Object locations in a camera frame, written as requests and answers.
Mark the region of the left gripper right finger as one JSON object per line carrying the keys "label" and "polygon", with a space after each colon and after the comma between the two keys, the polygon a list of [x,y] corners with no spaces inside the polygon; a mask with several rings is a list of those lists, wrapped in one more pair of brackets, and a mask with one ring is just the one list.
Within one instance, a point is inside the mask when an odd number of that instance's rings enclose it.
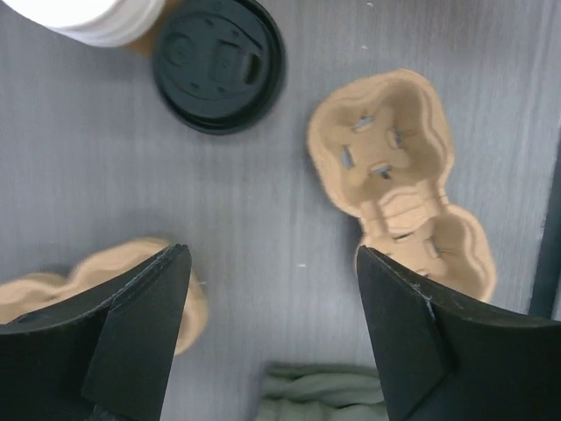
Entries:
{"label": "left gripper right finger", "polygon": [[559,419],[559,322],[483,303],[366,246],[357,275],[390,419]]}

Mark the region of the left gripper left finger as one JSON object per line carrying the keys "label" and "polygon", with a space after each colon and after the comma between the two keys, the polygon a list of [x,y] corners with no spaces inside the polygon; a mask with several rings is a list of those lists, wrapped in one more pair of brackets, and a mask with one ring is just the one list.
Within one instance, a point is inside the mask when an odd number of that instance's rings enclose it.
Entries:
{"label": "left gripper left finger", "polygon": [[158,420],[187,298],[185,245],[1,327],[3,420]]}

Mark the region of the black plastic cup lid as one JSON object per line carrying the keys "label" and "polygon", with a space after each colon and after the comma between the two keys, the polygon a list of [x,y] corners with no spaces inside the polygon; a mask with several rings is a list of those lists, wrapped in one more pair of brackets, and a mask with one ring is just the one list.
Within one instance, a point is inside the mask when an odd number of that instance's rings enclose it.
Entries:
{"label": "black plastic cup lid", "polygon": [[257,1],[182,1],[153,48],[153,80],[177,118],[205,134],[258,123],[285,82],[281,31]]}

